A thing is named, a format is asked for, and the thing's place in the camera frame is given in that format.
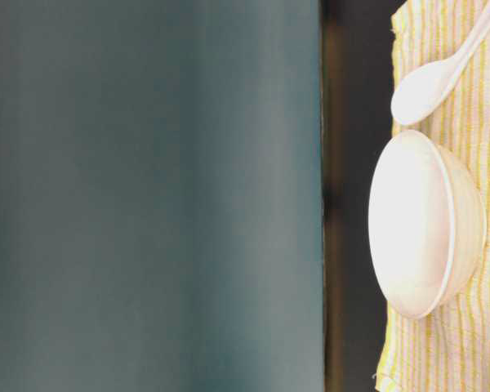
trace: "cloth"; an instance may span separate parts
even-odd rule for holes
[[[392,16],[394,80],[450,56],[485,0],[407,0]],[[451,150],[469,169],[485,203],[488,228],[479,266],[463,292],[421,320],[388,307],[379,391],[490,392],[490,32],[449,97],[409,127]],[[397,123],[392,133],[406,129]]]

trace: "teal backdrop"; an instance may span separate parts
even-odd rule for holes
[[[0,0],[0,392],[323,390],[318,2]]]

